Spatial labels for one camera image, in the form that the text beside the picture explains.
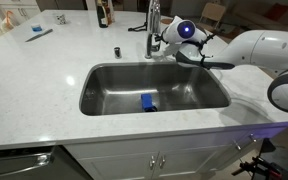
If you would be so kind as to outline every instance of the silver cabinet handle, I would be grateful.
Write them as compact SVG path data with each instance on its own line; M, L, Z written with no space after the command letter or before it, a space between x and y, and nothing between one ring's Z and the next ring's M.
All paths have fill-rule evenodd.
M237 149L238 151L241 151L241 150L242 150L241 146L238 145L238 143L237 143L236 141L234 141L234 144L235 144L235 147L236 147L236 149Z
M165 156L162 156L162 159L160 161L160 169L163 169L165 163L166 163Z
M21 8L17 8L17 10L18 10L18 12L20 12L21 16L24 16L24 15L22 14Z
M24 16L27 16L27 13L26 13L25 9L21 8L21 10L22 10Z
M252 142L256 142L256 141L257 141L257 140L254 138L254 134L250 134L248 137L251 139Z
M47 166L51 162L51 154L50 153L49 154L37 154L37 155L34 155L34 156L36 156L36 161L35 161L35 164L33 166L27 167L27 168L24 168L24 169L20 169L20 170L16 170L16 171L1 173L0 177L9 176L9 175L12 175L12 174L18 174L18 173L21 173L21 172L33 170L33 169L40 168L40 167L43 167L43 166Z
M154 156L152 156L151 160L150 160L150 169L153 170L155 166L155 158Z

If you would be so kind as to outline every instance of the dishwasher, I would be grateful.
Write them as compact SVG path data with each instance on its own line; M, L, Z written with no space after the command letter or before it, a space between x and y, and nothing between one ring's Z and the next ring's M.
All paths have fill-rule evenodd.
M0 150L0 180L91 180L62 146Z

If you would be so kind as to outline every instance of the cabinet drawer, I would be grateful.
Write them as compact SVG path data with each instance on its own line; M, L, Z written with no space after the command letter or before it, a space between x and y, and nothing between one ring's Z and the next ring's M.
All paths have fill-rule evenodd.
M234 144L248 131L215 132L151 139L65 145L76 158L93 158Z
M285 127L253 129L249 131L242 139L240 139L237 142L237 145L243 149L254 142L263 140L264 138L272 138L284 129Z
M0 4L9 4L9 5L37 5L36 0L0 0Z

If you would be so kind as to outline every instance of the small container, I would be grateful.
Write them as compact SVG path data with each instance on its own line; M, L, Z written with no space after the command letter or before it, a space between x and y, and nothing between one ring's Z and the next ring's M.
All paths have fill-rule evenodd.
M39 31L42 31L42 27L40 24L31 24L31 27L32 27L32 30L34 32L39 32Z

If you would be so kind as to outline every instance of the blue sponge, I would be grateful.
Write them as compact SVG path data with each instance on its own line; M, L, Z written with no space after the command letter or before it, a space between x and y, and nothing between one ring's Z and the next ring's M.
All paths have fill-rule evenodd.
M150 94L141 94L142 109L145 112L156 112L157 109L153 106L152 96Z

